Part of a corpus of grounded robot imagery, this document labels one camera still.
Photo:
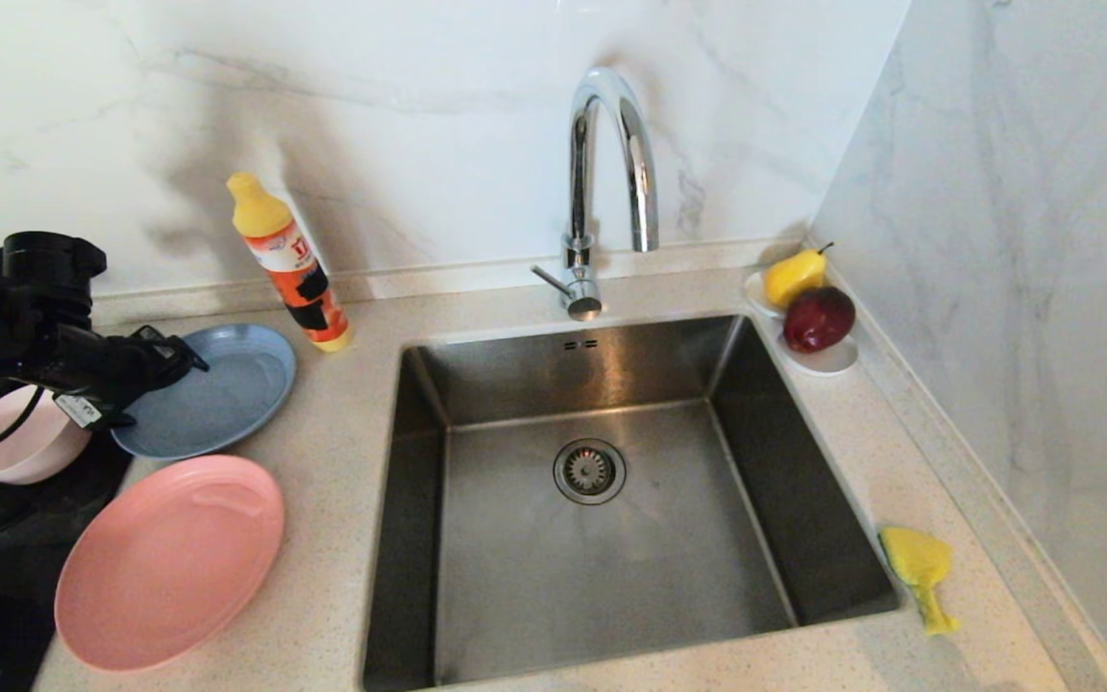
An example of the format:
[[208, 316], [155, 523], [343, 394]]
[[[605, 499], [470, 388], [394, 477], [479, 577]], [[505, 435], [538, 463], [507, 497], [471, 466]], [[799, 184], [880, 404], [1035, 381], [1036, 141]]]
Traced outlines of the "chrome gooseneck faucet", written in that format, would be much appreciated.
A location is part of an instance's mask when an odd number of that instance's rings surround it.
[[561, 275], [532, 264], [531, 273], [559, 295], [568, 318], [593, 321], [603, 312], [592, 251], [596, 237], [589, 233], [588, 207], [590, 136], [596, 114], [611, 118], [621, 143], [627, 172], [629, 239], [633, 254], [654, 254], [660, 246], [660, 220], [654, 145], [640, 99], [618, 70], [590, 68], [578, 83], [570, 118], [570, 166], [568, 166], [568, 225], [562, 236]]

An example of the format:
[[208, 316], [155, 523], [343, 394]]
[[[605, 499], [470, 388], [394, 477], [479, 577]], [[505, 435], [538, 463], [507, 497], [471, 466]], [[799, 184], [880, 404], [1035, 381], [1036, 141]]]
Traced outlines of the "black induction cooktop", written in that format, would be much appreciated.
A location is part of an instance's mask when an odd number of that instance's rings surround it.
[[54, 600], [68, 556], [117, 495], [132, 456], [97, 432], [66, 469], [35, 483], [30, 512], [0, 531], [0, 692], [31, 692], [56, 638]]

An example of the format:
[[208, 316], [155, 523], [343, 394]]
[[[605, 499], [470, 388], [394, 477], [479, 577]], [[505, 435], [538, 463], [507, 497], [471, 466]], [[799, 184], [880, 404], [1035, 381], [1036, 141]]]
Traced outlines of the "red apple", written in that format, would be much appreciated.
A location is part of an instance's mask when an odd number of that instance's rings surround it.
[[814, 354], [838, 345], [852, 332], [856, 306], [838, 287], [804, 290], [792, 302], [783, 320], [783, 341], [788, 349]]

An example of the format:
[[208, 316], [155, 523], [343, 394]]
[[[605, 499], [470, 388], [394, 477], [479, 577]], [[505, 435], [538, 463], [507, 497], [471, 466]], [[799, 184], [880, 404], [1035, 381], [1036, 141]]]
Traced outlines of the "orange dish soap bottle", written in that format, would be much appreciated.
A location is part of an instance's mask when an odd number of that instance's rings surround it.
[[350, 319], [293, 210], [250, 172], [234, 172], [227, 189], [234, 200], [234, 230], [307, 340], [324, 352], [346, 349], [353, 335]]

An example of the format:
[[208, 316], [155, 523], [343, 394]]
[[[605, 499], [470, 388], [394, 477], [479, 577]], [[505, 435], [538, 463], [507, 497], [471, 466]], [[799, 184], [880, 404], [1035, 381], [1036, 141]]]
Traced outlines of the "white fruit dish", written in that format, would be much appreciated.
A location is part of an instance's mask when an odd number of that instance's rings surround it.
[[855, 338], [848, 334], [844, 341], [835, 343], [819, 352], [803, 354], [787, 345], [783, 337], [783, 319], [785, 311], [773, 304], [765, 292], [765, 272], [751, 273], [743, 283], [743, 293], [751, 306], [761, 312], [775, 330], [775, 341], [782, 358], [792, 366], [811, 376], [839, 376], [847, 372], [858, 360], [858, 345]]

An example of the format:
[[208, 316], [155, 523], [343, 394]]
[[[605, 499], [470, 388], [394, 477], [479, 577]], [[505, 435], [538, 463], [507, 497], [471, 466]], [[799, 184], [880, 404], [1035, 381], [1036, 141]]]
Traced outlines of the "pink bowl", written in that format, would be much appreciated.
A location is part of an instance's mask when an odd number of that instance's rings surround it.
[[[21, 415], [39, 388], [25, 385], [0, 397], [0, 433]], [[0, 443], [0, 482], [25, 485], [56, 476], [77, 458], [92, 433], [79, 428], [49, 391], [42, 390], [37, 407], [21, 428]]]

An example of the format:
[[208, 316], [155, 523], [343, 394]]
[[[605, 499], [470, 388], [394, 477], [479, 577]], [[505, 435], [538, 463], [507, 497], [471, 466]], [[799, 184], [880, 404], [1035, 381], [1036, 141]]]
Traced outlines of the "metal sink drain strainer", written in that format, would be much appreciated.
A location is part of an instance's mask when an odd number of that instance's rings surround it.
[[627, 459], [606, 438], [572, 438], [554, 457], [554, 482], [568, 500], [601, 507], [627, 483]]

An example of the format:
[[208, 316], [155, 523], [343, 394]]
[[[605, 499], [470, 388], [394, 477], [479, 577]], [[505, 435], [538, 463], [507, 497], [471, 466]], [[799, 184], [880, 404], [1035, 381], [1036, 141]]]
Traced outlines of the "stainless steel sink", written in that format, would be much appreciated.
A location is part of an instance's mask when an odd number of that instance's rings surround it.
[[[606, 438], [627, 483], [568, 500]], [[509, 678], [894, 610], [870, 531], [744, 316], [404, 347], [368, 692]]]

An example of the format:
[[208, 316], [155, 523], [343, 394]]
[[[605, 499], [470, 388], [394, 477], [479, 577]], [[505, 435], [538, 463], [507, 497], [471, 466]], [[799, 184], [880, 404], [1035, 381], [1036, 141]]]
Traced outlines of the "blue grey plate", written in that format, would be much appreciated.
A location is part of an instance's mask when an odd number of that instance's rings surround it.
[[172, 461], [224, 450], [262, 428], [293, 390], [294, 347], [275, 329], [227, 324], [184, 341], [209, 369], [193, 369], [128, 407], [135, 423], [111, 437], [133, 456]]

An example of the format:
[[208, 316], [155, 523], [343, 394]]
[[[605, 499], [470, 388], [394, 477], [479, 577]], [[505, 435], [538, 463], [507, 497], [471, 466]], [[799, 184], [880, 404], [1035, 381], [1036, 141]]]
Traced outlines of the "yellow pear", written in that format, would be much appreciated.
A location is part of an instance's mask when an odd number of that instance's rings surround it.
[[823, 287], [827, 268], [826, 250], [835, 242], [819, 249], [805, 249], [782, 262], [773, 264], [765, 272], [763, 290], [766, 299], [777, 309], [787, 309], [804, 290]]

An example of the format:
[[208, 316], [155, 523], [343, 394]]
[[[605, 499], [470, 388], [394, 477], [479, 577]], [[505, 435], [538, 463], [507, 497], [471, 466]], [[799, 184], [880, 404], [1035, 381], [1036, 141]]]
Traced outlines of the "pink plate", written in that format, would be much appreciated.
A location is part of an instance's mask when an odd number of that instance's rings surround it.
[[132, 483], [80, 535], [62, 568], [62, 644], [102, 673], [175, 661], [249, 605], [283, 539], [284, 500], [251, 459], [182, 459]]

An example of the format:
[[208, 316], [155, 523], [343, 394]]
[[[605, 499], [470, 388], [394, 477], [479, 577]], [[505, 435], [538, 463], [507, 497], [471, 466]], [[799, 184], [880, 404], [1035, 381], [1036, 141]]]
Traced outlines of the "yellow green sponge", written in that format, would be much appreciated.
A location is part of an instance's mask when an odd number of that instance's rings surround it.
[[896, 577], [914, 597], [927, 636], [953, 633], [959, 621], [942, 609], [937, 586], [944, 582], [952, 568], [952, 551], [944, 540], [925, 531], [886, 526], [879, 531], [880, 544]]

